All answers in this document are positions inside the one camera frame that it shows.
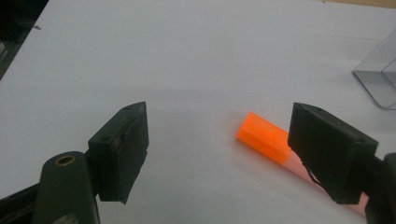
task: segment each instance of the orange foam block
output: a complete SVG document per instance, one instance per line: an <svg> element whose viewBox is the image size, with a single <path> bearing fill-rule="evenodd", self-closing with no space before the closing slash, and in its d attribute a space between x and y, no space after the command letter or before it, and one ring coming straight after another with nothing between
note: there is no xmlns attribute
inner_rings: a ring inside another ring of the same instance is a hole
<svg viewBox="0 0 396 224"><path fill-rule="evenodd" d="M291 155L288 133L260 116L249 112L236 137L269 159L284 164Z"/></svg>

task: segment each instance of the transparent acrylic box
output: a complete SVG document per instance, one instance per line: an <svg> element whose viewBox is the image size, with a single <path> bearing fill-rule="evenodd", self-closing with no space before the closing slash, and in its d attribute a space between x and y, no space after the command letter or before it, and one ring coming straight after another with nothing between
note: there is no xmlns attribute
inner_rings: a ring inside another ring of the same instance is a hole
<svg viewBox="0 0 396 224"><path fill-rule="evenodd" d="M396 30L353 70L353 75L375 105L396 110Z"/></svg>

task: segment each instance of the orange block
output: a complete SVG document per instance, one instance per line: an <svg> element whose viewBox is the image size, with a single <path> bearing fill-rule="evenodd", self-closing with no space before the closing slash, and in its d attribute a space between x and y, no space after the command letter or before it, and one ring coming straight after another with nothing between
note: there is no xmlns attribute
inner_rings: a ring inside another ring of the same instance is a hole
<svg viewBox="0 0 396 224"><path fill-rule="evenodd" d="M269 159L284 164L291 155L289 134L260 116L249 112L236 137Z"/></svg>

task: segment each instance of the screw hole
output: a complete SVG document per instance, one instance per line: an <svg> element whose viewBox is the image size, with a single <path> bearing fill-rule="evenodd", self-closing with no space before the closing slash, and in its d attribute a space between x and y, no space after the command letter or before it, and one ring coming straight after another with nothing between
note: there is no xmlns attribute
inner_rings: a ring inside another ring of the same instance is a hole
<svg viewBox="0 0 396 224"><path fill-rule="evenodd" d="M73 155L65 155L56 160L55 165L66 166L76 161L76 157Z"/></svg>

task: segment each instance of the white table surface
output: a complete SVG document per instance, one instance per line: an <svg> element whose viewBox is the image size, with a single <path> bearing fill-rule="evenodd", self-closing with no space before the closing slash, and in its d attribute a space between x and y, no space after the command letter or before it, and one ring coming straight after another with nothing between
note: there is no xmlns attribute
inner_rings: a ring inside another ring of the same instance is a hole
<svg viewBox="0 0 396 224"><path fill-rule="evenodd" d="M50 0L0 82L0 198L146 101L146 163L102 223L365 223L234 136L248 111L288 130L302 102L396 151L396 113L350 74L395 22L312 0Z"/></svg>

